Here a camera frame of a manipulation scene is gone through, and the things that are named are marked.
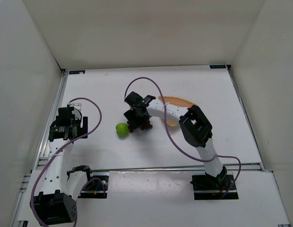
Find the red fake grape bunch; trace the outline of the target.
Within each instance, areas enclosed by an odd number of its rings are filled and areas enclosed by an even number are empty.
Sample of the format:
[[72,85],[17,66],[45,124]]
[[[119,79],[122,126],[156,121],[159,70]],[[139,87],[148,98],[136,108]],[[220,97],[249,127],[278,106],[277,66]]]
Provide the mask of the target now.
[[136,124],[134,122],[127,121],[127,126],[130,133],[133,133],[134,130],[138,128],[140,128],[141,130],[148,130],[153,128],[150,121],[146,121],[142,124]]

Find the green fake apple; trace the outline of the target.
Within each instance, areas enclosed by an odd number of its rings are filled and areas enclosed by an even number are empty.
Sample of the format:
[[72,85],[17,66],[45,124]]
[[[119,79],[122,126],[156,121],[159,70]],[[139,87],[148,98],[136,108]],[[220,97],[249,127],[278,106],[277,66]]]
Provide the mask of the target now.
[[128,125],[126,123],[118,123],[115,126],[118,137],[126,137],[129,133]]

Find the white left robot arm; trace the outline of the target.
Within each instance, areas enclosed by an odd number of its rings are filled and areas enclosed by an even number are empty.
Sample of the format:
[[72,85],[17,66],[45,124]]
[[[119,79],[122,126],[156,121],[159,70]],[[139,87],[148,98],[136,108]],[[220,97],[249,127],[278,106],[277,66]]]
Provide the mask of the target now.
[[89,166],[72,167],[73,140],[86,138],[88,118],[73,106],[59,108],[49,131],[49,163],[31,199],[39,224],[43,227],[73,223],[77,218],[77,198],[90,178]]

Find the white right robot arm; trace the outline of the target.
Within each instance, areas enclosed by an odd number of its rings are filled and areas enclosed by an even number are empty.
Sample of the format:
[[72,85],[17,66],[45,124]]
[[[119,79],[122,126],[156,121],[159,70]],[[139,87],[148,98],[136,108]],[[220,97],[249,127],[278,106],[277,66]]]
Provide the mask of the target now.
[[193,105],[179,107],[161,101],[154,96],[142,97],[131,92],[124,101],[130,109],[124,113],[127,119],[129,132],[140,128],[151,129],[151,117],[171,121],[180,127],[185,141],[194,147],[204,163],[205,176],[201,178],[199,187],[202,190],[224,190],[229,185],[226,167],[221,163],[213,146],[212,125],[200,107]]

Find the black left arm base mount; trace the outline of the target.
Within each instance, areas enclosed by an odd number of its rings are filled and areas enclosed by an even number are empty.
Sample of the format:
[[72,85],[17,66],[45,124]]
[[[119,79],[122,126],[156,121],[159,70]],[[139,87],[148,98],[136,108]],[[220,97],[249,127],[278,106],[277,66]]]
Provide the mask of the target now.
[[106,199],[109,185],[109,172],[92,172],[93,180],[79,194],[79,199]]

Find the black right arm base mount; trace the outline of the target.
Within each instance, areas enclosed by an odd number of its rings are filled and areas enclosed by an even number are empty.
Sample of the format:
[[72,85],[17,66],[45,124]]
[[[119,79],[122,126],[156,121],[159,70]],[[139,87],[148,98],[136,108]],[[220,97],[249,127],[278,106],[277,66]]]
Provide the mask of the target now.
[[238,192],[236,185],[233,185],[226,195],[225,192],[234,182],[234,176],[227,174],[220,184],[215,183],[210,176],[207,175],[192,175],[194,200],[238,200]]

